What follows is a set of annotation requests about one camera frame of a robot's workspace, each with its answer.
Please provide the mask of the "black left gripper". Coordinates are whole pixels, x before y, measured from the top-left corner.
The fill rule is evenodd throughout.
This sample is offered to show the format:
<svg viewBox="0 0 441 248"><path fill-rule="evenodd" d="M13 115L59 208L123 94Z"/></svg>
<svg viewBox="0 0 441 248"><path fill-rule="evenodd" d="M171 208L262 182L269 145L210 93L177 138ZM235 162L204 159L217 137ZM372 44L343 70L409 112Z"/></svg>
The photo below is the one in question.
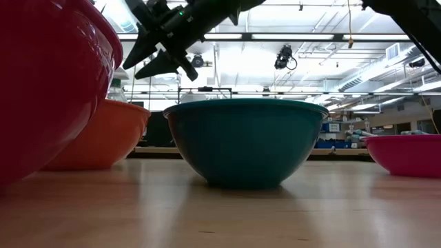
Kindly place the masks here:
<svg viewBox="0 0 441 248"><path fill-rule="evenodd" d="M123 63L123 69L134 67L153 53L157 56L141 68L135 79L167 73L182 68L188 79L198 72L187 59L187 49L226 18L237 23L240 0L186 0L186 6L169 8L167 0L125 0L136 17L138 36Z"/></svg>

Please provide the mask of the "orange plastic bowl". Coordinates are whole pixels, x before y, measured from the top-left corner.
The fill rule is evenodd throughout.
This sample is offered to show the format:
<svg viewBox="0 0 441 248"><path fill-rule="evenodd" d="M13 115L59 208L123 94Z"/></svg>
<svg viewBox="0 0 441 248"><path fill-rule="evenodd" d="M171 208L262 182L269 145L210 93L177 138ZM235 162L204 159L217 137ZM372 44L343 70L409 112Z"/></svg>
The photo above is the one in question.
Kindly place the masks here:
<svg viewBox="0 0 441 248"><path fill-rule="evenodd" d="M81 133L44 171L109 169L141 140L152 113L130 103L104 100Z"/></svg>

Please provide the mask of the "large red plastic bowl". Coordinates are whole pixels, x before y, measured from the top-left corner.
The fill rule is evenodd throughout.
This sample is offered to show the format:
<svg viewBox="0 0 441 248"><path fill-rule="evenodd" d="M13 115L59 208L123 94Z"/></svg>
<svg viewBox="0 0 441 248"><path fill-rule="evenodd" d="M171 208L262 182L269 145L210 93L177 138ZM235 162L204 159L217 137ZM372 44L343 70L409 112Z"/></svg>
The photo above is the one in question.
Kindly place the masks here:
<svg viewBox="0 0 441 248"><path fill-rule="evenodd" d="M79 135L122 58L90 0L0 0L0 187L38 171Z"/></svg>

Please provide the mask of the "teal plastic bowl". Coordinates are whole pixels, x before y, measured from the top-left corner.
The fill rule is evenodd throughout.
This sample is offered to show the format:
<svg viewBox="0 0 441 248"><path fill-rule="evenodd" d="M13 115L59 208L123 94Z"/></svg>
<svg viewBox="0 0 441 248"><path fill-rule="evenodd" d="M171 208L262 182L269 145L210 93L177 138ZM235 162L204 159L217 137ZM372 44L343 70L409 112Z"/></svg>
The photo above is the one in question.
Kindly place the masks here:
<svg viewBox="0 0 441 248"><path fill-rule="evenodd" d="M163 111L180 155L209 185L277 187L309 157L329 110L304 101L221 99Z"/></svg>

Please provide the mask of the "metal shelf rack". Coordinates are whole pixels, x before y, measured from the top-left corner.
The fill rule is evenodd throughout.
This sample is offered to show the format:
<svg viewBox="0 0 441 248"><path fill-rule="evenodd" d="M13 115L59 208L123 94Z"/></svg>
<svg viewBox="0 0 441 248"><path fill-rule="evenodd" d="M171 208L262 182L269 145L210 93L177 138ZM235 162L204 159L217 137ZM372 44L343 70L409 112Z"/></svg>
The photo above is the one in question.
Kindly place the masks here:
<svg viewBox="0 0 441 248"><path fill-rule="evenodd" d="M367 119L357 117L349 120L344 117L342 120L335 120L328 118L323 123L340 123L342 130L339 133L320 132L319 141L347 141L351 142L350 149L362 149L366 147L364 139L372 136Z"/></svg>

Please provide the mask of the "clear bottle with green cap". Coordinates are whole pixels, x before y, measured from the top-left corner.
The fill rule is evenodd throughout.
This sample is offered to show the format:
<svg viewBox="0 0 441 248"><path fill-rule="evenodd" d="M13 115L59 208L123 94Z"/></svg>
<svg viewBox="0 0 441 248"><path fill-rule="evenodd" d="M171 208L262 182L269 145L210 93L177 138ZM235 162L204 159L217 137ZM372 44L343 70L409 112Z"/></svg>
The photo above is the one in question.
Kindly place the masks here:
<svg viewBox="0 0 441 248"><path fill-rule="evenodd" d="M127 101L124 89L121 87L120 79L112 79L109 90L107 91L106 99L120 102Z"/></svg>

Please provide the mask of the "wooden table in background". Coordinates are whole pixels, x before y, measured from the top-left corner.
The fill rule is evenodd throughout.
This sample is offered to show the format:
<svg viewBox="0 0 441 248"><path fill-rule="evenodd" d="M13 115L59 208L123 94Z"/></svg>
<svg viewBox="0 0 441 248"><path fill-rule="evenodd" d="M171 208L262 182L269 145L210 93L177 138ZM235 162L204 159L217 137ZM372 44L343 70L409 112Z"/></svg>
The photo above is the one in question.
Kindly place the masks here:
<svg viewBox="0 0 441 248"><path fill-rule="evenodd" d="M128 158L182 159L176 147L135 147ZM367 149L313 149L309 161L373 162Z"/></svg>

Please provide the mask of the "blue storage bin with label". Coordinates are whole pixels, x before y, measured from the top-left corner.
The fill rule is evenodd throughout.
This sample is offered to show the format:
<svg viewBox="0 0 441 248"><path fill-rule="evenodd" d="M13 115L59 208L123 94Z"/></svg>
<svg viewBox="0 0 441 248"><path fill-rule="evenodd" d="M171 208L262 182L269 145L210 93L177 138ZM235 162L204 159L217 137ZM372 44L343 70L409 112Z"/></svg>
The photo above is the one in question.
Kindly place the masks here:
<svg viewBox="0 0 441 248"><path fill-rule="evenodd" d="M340 123L323 123L320 131L322 133L339 133L341 130Z"/></svg>

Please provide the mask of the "row of blue bins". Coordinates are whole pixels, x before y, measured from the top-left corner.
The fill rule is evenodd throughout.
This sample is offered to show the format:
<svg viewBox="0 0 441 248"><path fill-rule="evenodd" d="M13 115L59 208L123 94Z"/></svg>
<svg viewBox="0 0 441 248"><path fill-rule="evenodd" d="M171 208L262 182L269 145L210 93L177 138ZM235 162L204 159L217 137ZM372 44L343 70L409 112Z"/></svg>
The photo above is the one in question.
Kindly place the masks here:
<svg viewBox="0 0 441 248"><path fill-rule="evenodd" d="M351 142L347 141L317 141L315 144L316 149L331 149L335 147L336 149L350 149Z"/></svg>

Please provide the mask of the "pink plastic bowl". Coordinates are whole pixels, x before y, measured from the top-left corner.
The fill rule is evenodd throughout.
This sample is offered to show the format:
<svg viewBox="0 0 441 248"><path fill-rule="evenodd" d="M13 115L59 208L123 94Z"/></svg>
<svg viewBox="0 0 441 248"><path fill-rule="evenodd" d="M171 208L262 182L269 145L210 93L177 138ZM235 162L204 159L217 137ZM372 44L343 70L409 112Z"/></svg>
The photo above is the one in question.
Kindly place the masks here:
<svg viewBox="0 0 441 248"><path fill-rule="evenodd" d="M372 136L365 139L372 159L394 176L441 178L441 135Z"/></svg>

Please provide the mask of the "black horizontal frame beam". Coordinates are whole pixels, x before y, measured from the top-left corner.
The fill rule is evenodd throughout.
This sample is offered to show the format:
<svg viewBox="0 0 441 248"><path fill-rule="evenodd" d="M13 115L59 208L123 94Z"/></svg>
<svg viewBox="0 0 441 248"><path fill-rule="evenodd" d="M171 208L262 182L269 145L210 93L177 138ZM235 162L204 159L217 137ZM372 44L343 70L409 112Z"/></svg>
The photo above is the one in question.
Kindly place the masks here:
<svg viewBox="0 0 441 248"><path fill-rule="evenodd" d="M344 33L207 33L206 41L241 41L241 42L346 42L352 38L355 42L410 42L405 34L344 34Z"/></svg>

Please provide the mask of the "thin black horizontal rail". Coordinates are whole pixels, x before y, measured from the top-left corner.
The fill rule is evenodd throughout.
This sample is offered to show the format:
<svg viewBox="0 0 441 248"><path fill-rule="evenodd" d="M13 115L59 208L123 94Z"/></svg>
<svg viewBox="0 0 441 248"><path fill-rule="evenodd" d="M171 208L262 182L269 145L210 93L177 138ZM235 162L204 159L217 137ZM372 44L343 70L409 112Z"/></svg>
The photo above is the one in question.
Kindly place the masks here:
<svg viewBox="0 0 441 248"><path fill-rule="evenodd" d="M441 92L238 92L238 91L229 91L229 90L213 90L211 92L199 92L199 91L156 91L156 92L148 92L148 91L135 91L124 92L124 94L131 95L182 95L182 94L227 94L227 95L245 95L245 96L263 96L263 95L276 95L276 96L321 96L321 95L330 95L330 96L441 96Z"/></svg>

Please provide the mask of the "silver ceiling air duct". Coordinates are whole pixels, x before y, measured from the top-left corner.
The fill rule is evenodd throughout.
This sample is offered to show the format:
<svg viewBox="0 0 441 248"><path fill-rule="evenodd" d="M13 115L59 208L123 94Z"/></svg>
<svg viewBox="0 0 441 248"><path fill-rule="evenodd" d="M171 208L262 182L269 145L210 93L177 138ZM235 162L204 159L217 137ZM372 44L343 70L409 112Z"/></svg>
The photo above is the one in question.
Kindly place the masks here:
<svg viewBox="0 0 441 248"><path fill-rule="evenodd" d="M423 59L423 53L416 45L410 43L394 43L385 49L385 55L365 65L353 74L340 80L334 91L344 92L349 88L401 67L404 64Z"/></svg>

